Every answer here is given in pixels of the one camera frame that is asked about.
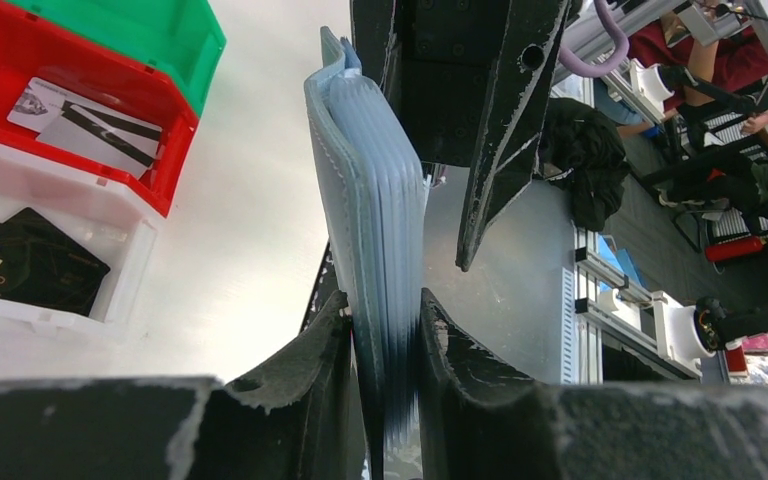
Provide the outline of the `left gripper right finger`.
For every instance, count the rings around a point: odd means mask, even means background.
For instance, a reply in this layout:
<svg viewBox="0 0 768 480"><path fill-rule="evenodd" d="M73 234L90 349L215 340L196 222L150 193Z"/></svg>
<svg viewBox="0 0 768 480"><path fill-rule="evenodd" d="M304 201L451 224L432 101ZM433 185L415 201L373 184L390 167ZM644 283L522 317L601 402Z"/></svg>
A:
<svg viewBox="0 0 768 480"><path fill-rule="evenodd" d="M768 479L768 387L546 385L421 298L427 479Z"/></svg>

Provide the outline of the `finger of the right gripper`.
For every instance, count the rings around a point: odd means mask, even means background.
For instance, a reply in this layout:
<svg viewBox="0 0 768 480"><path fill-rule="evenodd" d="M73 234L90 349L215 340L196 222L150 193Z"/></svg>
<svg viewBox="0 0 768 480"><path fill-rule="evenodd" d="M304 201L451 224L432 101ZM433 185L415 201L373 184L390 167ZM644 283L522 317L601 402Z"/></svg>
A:
<svg viewBox="0 0 768 480"><path fill-rule="evenodd" d="M467 272L495 211L496 177L524 148L539 143L568 1L511 1L469 172L455 264Z"/></svg>
<svg viewBox="0 0 768 480"><path fill-rule="evenodd" d="M390 102L420 159L467 166L507 1L353 1L364 74Z"/></svg>

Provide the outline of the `blue card holder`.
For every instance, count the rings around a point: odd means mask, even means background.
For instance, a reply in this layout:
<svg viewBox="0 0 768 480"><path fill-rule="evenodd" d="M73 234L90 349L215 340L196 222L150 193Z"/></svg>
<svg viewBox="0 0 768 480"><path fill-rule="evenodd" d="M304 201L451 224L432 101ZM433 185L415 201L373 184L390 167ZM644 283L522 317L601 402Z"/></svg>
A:
<svg viewBox="0 0 768 480"><path fill-rule="evenodd" d="M322 65L303 90L337 283L352 316L370 475L381 479L416 416L428 186L351 42L328 27L319 35Z"/></svg>

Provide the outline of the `white card with stripe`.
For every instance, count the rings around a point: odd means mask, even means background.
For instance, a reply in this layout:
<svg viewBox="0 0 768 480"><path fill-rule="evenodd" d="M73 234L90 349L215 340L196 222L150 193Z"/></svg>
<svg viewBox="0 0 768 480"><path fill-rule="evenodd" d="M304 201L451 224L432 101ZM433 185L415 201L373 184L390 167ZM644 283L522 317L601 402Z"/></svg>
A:
<svg viewBox="0 0 768 480"><path fill-rule="evenodd" d="M157 126L66 101L36 140L140 178L155 162L161 134Z"/></svg>

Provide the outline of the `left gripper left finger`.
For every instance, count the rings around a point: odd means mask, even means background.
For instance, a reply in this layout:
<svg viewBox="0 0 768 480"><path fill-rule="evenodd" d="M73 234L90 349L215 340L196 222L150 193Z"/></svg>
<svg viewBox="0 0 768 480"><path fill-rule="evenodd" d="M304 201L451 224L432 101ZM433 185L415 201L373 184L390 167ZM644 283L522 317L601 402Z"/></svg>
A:
<svg viewBox="0 0 768 480"><path fill-rule="evenodd" d="M350 324L334 293L272 357L212 377L0 381L0 479L341 479Z"/></svg>

